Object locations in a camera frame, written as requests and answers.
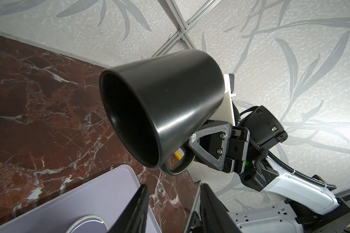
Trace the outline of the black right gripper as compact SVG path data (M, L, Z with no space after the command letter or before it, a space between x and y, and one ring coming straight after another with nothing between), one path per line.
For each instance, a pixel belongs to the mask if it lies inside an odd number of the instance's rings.
M188 141L196 157L214 170L243 173L249 148L250 131L225 121L203 125Z

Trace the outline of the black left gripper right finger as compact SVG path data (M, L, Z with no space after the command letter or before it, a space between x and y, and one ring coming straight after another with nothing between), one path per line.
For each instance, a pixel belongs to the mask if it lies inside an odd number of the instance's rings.
M240 233L208 184L200 186L200 215L204 233Z

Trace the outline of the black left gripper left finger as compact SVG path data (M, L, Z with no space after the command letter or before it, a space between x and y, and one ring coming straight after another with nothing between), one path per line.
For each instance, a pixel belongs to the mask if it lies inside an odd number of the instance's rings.
M148 208L148 186L143 184L108 233L145 233Z

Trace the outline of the black mug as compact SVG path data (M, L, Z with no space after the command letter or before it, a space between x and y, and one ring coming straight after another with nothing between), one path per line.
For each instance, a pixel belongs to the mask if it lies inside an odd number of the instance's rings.
M225 94L217 62L200 50L184 50L104 70L99 79L107 117L131 155L149 169L178 175L194 160L168 159L217 111Z

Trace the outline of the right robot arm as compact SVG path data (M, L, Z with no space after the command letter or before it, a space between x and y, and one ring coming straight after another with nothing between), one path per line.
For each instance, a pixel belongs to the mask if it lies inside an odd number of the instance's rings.
M333 194L335 186L307 176L271 152L287 132L263 106L233 109L236 125L209 120L188 141L194 159L225 173L257 192L283 196L260 209L232 213L207 184L201 186L200 209L193 233L350 233L350 206Z

